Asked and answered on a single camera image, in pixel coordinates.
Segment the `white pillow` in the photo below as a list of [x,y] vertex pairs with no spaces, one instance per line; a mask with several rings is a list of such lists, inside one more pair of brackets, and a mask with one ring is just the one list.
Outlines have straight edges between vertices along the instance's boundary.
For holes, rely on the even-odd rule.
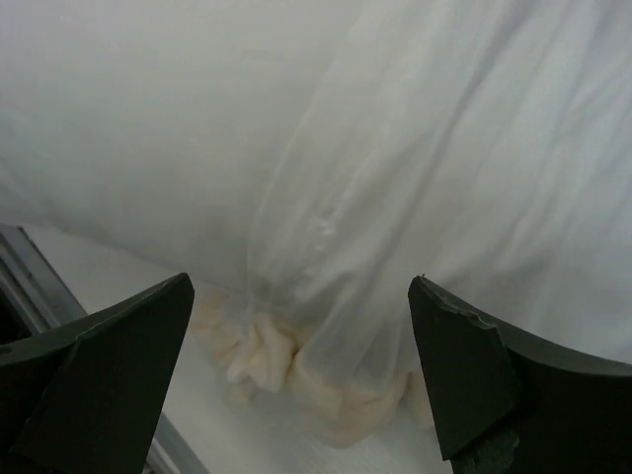
[[357,1],[5,1],[1,218],[239,287]]

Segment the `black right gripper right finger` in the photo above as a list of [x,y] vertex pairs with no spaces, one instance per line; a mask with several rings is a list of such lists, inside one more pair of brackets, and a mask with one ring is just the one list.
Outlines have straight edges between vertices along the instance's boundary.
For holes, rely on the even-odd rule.
[[630,472],[629,364],[546,341],[423,276],[408,297],[453,472]]

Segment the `grey and cream pillowcase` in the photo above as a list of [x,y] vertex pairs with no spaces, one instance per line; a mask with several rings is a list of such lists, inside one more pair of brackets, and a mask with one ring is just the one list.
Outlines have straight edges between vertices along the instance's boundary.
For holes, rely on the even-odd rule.
[[229,397],[290,392],[331,444],[433,421],[414,277],[631,358],[631,5],[367,1],[285,146],[245,286],[195,326]]

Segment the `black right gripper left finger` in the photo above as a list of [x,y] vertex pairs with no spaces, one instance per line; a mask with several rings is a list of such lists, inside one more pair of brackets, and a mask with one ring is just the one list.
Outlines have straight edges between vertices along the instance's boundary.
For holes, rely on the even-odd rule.
[[179,274],[2,346],[2,472],[141,472],[194,298]]

